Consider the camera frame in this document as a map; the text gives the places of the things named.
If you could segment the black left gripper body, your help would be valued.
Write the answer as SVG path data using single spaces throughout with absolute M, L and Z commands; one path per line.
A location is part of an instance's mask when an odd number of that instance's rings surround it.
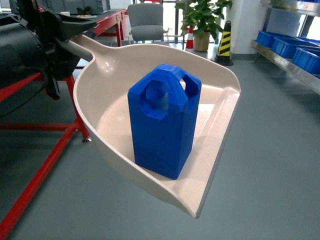
M 62 47 L 74 37 L 93 30 L 97 23 L 93 20 L 66 16 L 56 13 L 38 4 L 18 4 L 21 19 L 40 42 L 44 50 L 48 67 L 44 71 L 48 82 L 46 93 L 54 100 L 60 98 L 58 81 L 72 76 L 80 57 Z

